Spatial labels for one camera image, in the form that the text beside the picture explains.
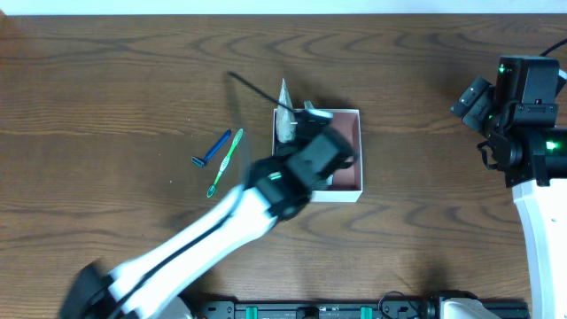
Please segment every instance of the open box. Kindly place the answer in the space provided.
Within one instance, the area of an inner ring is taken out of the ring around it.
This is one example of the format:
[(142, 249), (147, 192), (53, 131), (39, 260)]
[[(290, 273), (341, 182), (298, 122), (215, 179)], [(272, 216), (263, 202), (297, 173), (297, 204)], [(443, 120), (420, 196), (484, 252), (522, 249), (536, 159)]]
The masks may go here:
[[(347, 169), (339, 169), (333, 175), (332, 184), (326, 191), (314, 191), (312, 202), (354, 203), (362, 194), (362, 147), (361, 116), (358, 110), (317, 109), (333, 113), (330, 125), (351, 144), (358, 160)], [(272, 128), (272, 155), (276, 152), (276, 109)]]

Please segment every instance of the blue razor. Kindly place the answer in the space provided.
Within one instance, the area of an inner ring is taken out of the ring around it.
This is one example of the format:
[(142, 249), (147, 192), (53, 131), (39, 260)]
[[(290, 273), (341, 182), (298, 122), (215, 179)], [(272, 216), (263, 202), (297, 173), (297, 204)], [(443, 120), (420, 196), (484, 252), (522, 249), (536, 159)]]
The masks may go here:
[(191, 161), (193, 163), (195, 163), (195, 165), (197, 165), (198, 167), (205, 167), (207, 161), (209, 161), (213, 157), (213, 155), (217, 151), (219, 151), (219, 149), (224, 144), (224, 142), (226, 142), (229, 139), (230, 134), (232, 134), (232, 131), (229, 128), (229, 129), (227, 129), (226, 132), (224, 132), (224, 134), (221, 136), (221, 138), (213, 145), (213, 147), (211, 147), (209, 152), (206, 153), (204, 159), (200, 159), (196, 156), (193, 156), (193, 157), (191, 157)]

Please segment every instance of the green toothbrush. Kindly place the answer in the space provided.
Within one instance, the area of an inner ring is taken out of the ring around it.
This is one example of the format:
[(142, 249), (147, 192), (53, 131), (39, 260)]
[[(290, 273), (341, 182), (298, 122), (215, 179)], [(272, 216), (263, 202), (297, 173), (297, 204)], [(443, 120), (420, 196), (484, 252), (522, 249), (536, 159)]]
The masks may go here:
[(208, 198), (211, 198), (211, 196), (213, 196), (213, 194), (214, 194), (214, 191), (216, 191), (216, 184), (221, 180), (222, 172), (224, 172), (224, 169), (229, 165), (230, 157), (232, 156), (232, 152), (234, 151), (234, 149), (237, 148), (238, 142), (240, 142), (240, 137), (242, 137), (244, 132), (245, 131), (241, 128), (241, 129), (238, 130), (237, 134), (234, 136), (234, 139), (232, 140), (232, 145), (230, 146), (230, 150), (227, 153), (227, 156), (225, 156), (224, 159), (222, 160), (221, 168), (219, 169), (219, 173), (216, 175), (216, 179), (214, 180), (213, 185), (211, 185), (211, 187), (209, 187), (209, 191), (206, 193), (206, 196)]

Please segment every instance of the white box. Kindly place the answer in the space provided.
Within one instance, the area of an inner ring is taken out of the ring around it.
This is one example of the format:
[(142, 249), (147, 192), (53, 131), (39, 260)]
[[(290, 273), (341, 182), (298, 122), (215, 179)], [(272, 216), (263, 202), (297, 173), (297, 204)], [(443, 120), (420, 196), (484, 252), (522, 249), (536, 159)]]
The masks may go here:
[[(362, 194), (362, 143), (361, 143), (361, 116), (359, 110), (331, 110), (317, 109), (333, 113), (330, 125), (339, 131), (350, 142), (354, 153), (359, 154), (354, 165), (347, 169), (339, 169), (333, 175), (333, 184), (326, 191), (314, 191), (312, 202), (354, 203)], [(272, 155), (276, 152), (276, 109), (272, 128)]]

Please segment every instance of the green connector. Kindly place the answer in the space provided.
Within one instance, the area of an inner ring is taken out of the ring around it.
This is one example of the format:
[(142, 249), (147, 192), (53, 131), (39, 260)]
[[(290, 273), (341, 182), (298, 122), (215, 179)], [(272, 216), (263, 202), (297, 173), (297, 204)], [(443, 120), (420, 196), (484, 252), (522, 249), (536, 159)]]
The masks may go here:
[(372, 319), (371, 307), (361, 307), (361, 319)]
[(258, 308), (246, 307), (246, 319), (258, 319)]

